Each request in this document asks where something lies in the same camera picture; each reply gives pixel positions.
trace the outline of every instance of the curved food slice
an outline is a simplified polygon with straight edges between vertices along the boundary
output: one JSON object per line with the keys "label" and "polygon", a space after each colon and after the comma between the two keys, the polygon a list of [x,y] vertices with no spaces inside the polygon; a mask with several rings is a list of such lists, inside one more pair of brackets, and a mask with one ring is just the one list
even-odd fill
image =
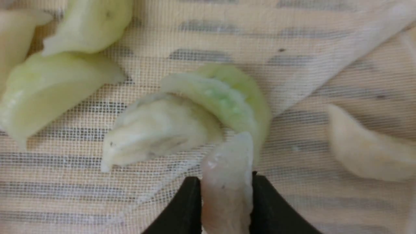
{"label": "curved food slice", "polygon": [[42,55],[96,53],[118,41],[133,15],[133,0],[69,0],[56,33],[43,41]]}
{"label": "curved food slice", "polygon": [[253,140],[235,135],[204,157],[202,225],[208,234],[249,234],[253,210]]}
{"label": "curved food slice", "polygon": [[217,119],[192,101],[153,93],[130,104],[104,137],[101,171],[223,140]]}
{"label": "curved food slice", "polygon": [[21,149],[26,140],[105,83],[125,79],[122,70],[99,55],[64,52],[33,54],[16,66],[0,103],[1,125]]}
{"label": "curved food slice", "polygon": [[53,17],[35,9],[0,10],[0,97],[10,71],[24,62],[35,28]]}
{"label": "curved food slice", "polygon": [[328,106],[329,145],[335,159],[354,175],[401,181],[416,172],[416,142],[370,131],[349,113]]}
{"label": "curved food slice", "polygon": [[207,64],[194,72],[171,74],[161,91],[180,92],[213,113],[237,133],[250,132],[254,165],[269,135],[271,110],[256,81],[232,65]]}

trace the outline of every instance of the peeled cucumber piece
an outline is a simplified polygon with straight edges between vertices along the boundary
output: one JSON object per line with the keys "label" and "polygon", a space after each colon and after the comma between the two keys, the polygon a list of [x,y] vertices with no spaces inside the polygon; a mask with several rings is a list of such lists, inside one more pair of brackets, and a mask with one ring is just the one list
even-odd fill
{"label": "peeled cucumber piece", "polygon": [[233,65],[206,64],[196,71],[168,75],[162,92],[180,92],[213,113],[237,133],[249,132],[254,141],[254,165],[272,120],[267,100],[256,81]]}
{"label": "peeled cucumber piece", "polygon": [[208,234],[249,234],[253,210],[253,140],[248,132],[218,146],[201,163],[201,221]]}
{"label": "peeled cucumber piece", "polygon": [[222,140],[218,120],[203,107],[171,94],[149,94],[130,104],[104,137],[101,171]]}
{"label": "peeled cucumber piece", "polygon": [[118,41],[133,16],[133,0],[69,0],[56,33],[43,41],[42,55],[96,53]]}
{"label": "peeled cucumber piece", "polygon": [[368,130],[336,105],[328,114],[331,152],[350,173],[389,182],[415,176],[416,142]]}
{"label": "peeled cucumber piece", "polygon": [[24,62],[35,28],[52,19],[49,13],[36,9],[0,9],[0,97],[10,71]]}
{"label": "peeled cucumber piece", "polygon": [[124,79],[119,66],[99,54],[63,52],[43,57],[38,52],[11,71],[0,102],[0,123],[25,150],[30,136],[103,84]]}

